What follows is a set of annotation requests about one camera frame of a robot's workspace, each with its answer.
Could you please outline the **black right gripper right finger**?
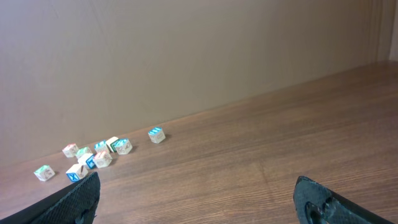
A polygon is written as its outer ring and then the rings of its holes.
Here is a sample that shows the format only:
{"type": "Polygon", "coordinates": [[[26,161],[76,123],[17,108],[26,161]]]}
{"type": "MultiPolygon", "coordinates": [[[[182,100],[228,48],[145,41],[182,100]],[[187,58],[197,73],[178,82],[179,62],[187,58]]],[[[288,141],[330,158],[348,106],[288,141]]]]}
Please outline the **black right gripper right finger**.
{"type": "Polygon", "coordinates": [[[392,224],[306,176],[298,177],[293,200],[300,224],[392,224]]]}

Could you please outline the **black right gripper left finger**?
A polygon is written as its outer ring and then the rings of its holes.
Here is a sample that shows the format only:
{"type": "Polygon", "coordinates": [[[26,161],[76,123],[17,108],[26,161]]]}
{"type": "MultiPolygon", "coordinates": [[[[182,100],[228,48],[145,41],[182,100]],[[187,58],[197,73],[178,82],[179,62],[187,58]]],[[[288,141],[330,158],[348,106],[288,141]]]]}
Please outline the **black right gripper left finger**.
{"type": "Polygon", "coordinates": [[[8,224],[92,224],[100,200],[100,178],[93,172],[41,201],[1,220],[8,224]]]}

